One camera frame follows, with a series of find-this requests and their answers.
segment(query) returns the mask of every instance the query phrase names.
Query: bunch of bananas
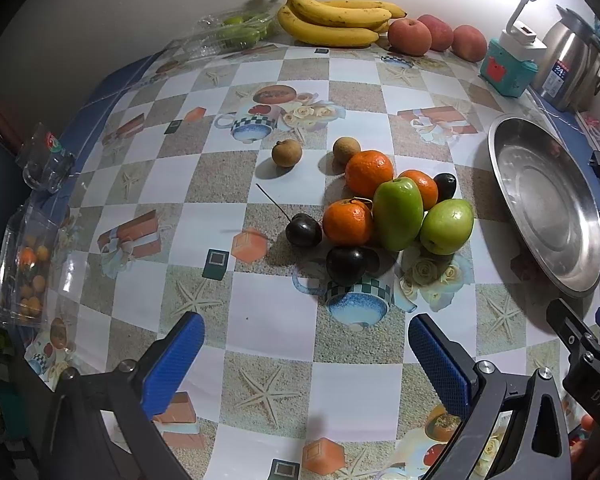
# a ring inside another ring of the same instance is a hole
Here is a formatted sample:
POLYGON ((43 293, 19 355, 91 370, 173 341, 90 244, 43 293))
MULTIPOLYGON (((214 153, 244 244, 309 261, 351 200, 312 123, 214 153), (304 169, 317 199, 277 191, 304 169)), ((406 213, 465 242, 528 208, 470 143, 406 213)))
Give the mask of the bunch of bananas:
POLYGON ((406 13, 375 0, 286 0, 278 21, 296 40, 318 46, 366 46, 389 29, 390 18, 406 13))

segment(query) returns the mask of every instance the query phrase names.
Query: metal screw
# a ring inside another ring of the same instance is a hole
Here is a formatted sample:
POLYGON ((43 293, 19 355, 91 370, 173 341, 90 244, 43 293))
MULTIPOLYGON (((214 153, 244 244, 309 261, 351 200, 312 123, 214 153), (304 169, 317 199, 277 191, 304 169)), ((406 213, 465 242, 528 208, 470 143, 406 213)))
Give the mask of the metal screw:
POLYGON ((478 370, 483 374, 493 374, 496 367, 491 361, 480 361, 478 362, 478 370))
POLYGON ((125 359, 124 361, 120 361, 120 364, 118 365, 118 370, 120 370, 121 372, 124 373, 129 373, 129 372, 133 372, 134 369, 136 368, 136 361, 133 359, 125 359))
POLYGON ((62 375, 61 375, 61 377, 62 377, 62 378, 65 380, 65 381, 67 381, 67 380, 69 380, 69 379, 73 379, 74 377, 77 377, 78 375, 80 375, 80 374, 78 373, 78 370, 77 370, 76 368, 72 367, 72 366, 69 366, 69 367, 68 367, 66 370, 64 370, 64 371, 62 372, 62 375))
POLYGON ((551 379, 554 375, 551 373, 551 370, 546 366, 542 368, 538 368, 538 375, 543 379, 551 379))

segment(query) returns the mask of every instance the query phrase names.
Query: plastic fruit container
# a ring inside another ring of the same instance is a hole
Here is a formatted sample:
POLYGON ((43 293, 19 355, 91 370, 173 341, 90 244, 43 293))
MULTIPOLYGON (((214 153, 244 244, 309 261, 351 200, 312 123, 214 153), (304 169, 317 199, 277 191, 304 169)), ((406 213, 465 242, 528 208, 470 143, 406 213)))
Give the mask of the plastic fruit container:
POLYGON ((11 216, 0 251, 0 326, 40 328, 58 226, 31 202, 11 216))
POLYGON ((267 4, 256 10, 232 9, 200 19, 190 34, 171 41, 194 56, 217 56, 254 47, 275 34, 275 9, 267 4))

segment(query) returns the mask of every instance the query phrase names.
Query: white wall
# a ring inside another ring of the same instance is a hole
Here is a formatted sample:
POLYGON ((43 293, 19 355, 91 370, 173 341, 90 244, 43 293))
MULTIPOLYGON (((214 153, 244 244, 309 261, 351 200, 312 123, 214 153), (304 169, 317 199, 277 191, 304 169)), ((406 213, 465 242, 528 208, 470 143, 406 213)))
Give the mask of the white wall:
MULTIPOLYGON (((0 101, 21 132, 60 132, 107 74, 161 49, 198 17, 246 0, 27 0, 0 38, 0 101)), ((388 0, 497 36, 519 0, 388 0)), ((583 0, 538 0, 521 19, 542 38, 555 4, 593 15, 583 0)))

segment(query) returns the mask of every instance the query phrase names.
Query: green apple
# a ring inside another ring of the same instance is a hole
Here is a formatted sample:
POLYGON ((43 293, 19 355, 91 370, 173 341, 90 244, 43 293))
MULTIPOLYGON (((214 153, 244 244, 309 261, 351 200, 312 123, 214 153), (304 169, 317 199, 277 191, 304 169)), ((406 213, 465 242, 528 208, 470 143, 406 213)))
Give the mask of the green apple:
POLYGON ((244 19, 242 16, 229 16, 226 20, 224 20, 225 25, 236 25, 237 23, 242 23, 244 19))
POLYGON ((474 210, 466 200, 450 198, 433 206, 422 222, 420 241, 434 254, 453 254, 471 236, 474 210))
POLYGON ((424 215, 415 182, 401 177, 380 184, 374 195, 373 214, 382 246, 388 251, 406 248, 418 235, 424 215))
POLYGON ((249 20, 248 26, 255 28, 260 33, 260 38, 266 38, 267 37, 267 27, 269 26, 269 23, 272 21, 273 20, 270 19, 268 14, 265 14, 265 13, 256 14, 249 20))
POLYGON ((226 44, 230 48, 251 48, 260 40, 260 33, 257 30, 240 25, 221 28, 218 33, 221 38, 226 40, 226 44))

